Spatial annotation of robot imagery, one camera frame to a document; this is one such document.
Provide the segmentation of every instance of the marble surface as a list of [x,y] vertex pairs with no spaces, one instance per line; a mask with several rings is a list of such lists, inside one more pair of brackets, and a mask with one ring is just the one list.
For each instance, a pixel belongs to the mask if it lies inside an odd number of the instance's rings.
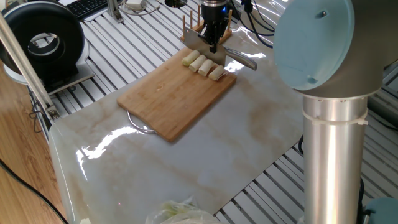
[[139,80],[51,127],[70,223],[144,223],[158,204],[191,195],[215,213],[299,140],[302,97],[279,78],[272,50],[240,26],[225,45],[254,58],[258,70],[229,60],[235,86],[173,143],[134,129],[117,105]]

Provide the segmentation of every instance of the knife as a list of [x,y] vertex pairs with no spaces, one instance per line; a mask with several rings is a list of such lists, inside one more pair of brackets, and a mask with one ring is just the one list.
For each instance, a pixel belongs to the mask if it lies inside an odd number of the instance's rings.
[[224,47],[220,44],[217,44],[217,52],[210,52],[209,45],[204,43],[204,41],[202,41],[198,36],[198,33],[194,30],[186,27],[184,30],[184,37],[185,46],[189,47],[191,50],[198,50],[202,55],[206,56],[208,59],[211,59],[218,65],[225,66],[225,57],[230,56],[239,63],[253,70],[257,70],[257,63],[253,59],[229,47]]

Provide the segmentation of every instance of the knife handle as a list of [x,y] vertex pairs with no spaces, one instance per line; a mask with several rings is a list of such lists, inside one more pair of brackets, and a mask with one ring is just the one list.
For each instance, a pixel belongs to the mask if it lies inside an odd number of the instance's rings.
[[224,48],[226,55],[230,56],[232,59],[238,61],[239,63],[253,69],[254,71],[257,70],[257,63],[253,59],[229,47],[224,47]]

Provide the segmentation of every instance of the black cable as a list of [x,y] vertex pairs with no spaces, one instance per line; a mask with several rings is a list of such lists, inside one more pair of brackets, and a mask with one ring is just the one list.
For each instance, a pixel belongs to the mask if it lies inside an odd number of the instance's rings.
[[34,189],[31,185],[29,185],[27,182],[22,180],[17,174],[15,174],[4,162],[3,160],[0,159],[0,166],[18,183],[22,184],[24,187],[28,188],[30,191],[32,191],[34,194],[36,194],[40,199],[44,201],[54,212],[55,214],[61,219],[62,223],[68,224],[67,220],[62,216],[60,211],[46,198],[44,195],[42,195],[38,190]]
[[256,17],[254,17],[254,15],[252,13],[250,13],[250,15],[253,17],[254,21],[257,22],[260,26],[262,26],[263,28],[269,30],[269,28],[266,27],[264,24],[261,24],[261,22],[258,19],[256,19]]
[[[254,31],[253,30],[251,30],[251,29],[249,29],[244,23],[243,23],[243,21],[242,21],[242,19],[241,19],[241,16],[238,14],[238,10],[236,9],[236,7],[235,7],[235,4],[234,4],[234,1],[232,0],[231,1],[231,3],[232,3],[232,6],[234,7],[234,10],[235,10],[235,12],[237,13],[237,15],[238,15],[238,19],[239,19],[239,21],[241,21],[241,23],[242,23],[242,25],[244,26],[244,28],[246,28],[248,31],[250,31],[250,32],[252,32],[252,33],[254,33]],[[264,36],[264,37],[272,37],[274,34],[258,34],[258,35],[261,35],[261,36]]]
[[363,179],[361,177],[361,186],[359,188],[359,199],[358,199],[358,211],[357,211],[357,217],[356,217],[356,223],[357,224],[362,224],[362,219],[363,219],[363,205],[362,205],[362,199],[363,195],[365,193],[365,185],[363,183]]
[[301,135],[301,138],[298,141],[298,150],[301,152],[302,155],[304,155],[303,142],[304,142],[304,135]]
[[254,1],[254,5],[255,5],[256,8],[257,8],[257,12],[258,12],[259,15],[260,15],[260,18],[261,18],[267,25],[269,25],[269,26],[275,31],[275,28],[274,28],[273,26],[271,26],[271,24],[269,24],[269,23],[263,18],[263,16],[261,15],[260,9],[259,9],[259,7],[257,6],[256,0],[253,0],[253,1]]
[[260,25],[260,26],[262,26],[264,29],[266,29],[266,30],[268,30],[268,31],[270,31],[270,32],[275,32],[274,30],[272,30],[272,29],[270,29],[270,28],[268,28],[268,27],[266,27],[264,24],[262,24],[260,21],[258,21],[258,19],[256,19],[255,17],[254,17],[254,15],[252,14],[252,12],[250,12],[250,15],[253,17],[253,19]]
[[[32,96],[32,92],[30,92],[29,95],[30,95],[30,97],[32,98],[32,100],[34,101],[35,99],[34,99],[34,97]],[[33,124],[34,124],[34,125],[33,125],[33,131],[34,131],[35,133],[41,133],[41,132],[43,131],[43,129],[36,130],[36,127],[37,127],[37,120],[38,120],[38,118],[39,118],[39,117],[37,116],[37,114],[38,114],[38,113],[42,113],[41,110],[38,110],[38,111],[35,110],[37,105],[39,105],[39,101],[38,101],[38,100],[36,100],[36,101],[34,102],[34,104],[33,104],[33,106],[32,106],[32,112],[29,113],[29,117],[30,117],[31,119],[33,119]]]
[[273,49],[274,47],[273,47],[272,45],[267,44],[265,41],[263,41],[263,40],[259,37],[259,34],[257,33],[256,28],[254,27],[253,20],[251,19],[250,13],[247,12],[246,14],[247,14],[248,17],[249,17],[250,24],[251,24],[251,26],[252,26],[252,28],[253,28],[253,30],[254,30],[254,34],[256,35],[257,39],[259,39],[260,42],[261,42],[262,44],[264,44],[265,46],[269,47],[270,49]]

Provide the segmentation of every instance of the black circular device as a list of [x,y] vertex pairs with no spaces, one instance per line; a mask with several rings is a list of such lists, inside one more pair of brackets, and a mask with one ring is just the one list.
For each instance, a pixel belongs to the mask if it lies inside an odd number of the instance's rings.
[[[63,5],[28,2],[11,9],[4,18],[45,85],[78,73],[76,63],[83,51],[84,33],[77,18]],[[19,73],[3,45],[0,59]]]
[[187,4],[188,0],[165,0],[164,3],[168,7],[181,8]]

